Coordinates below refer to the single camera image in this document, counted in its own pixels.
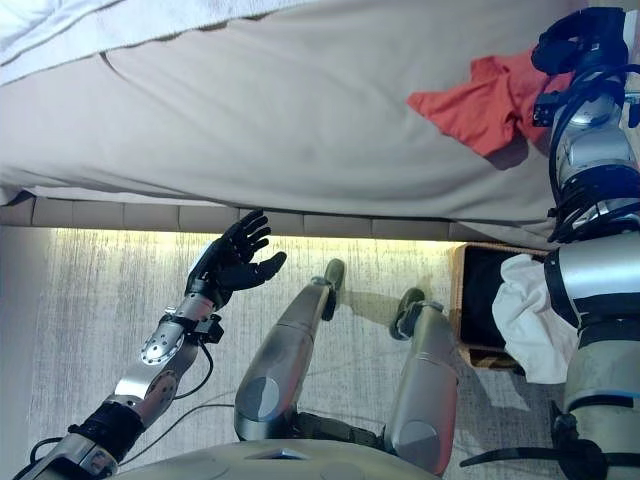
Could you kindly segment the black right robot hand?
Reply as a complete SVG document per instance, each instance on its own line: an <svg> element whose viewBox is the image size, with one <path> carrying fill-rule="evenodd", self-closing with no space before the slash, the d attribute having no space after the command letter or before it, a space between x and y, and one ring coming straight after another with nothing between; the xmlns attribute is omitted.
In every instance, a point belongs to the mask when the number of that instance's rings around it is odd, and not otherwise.
<svg viewBox="0 0 640 480"><path fill-rule="evenodd" d="M531 53L536 70L549 76L625 65L626 13L619 7L588 7L556 21Z"/></svg>

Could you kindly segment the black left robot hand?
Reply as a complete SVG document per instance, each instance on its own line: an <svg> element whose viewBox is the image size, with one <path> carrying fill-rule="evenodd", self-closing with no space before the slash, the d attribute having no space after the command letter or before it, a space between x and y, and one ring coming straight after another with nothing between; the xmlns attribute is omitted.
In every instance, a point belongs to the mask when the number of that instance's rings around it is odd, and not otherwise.
<svg viewBox="0 0 640 480"><path fill-rule="evenodd" d="M287 255L277 252L256 262L254 256L269 244L271 228L263 210L253 210L204 250L187 277L184 296L200 295L223 308L236 291L248 290L271 280Z"/></svg>

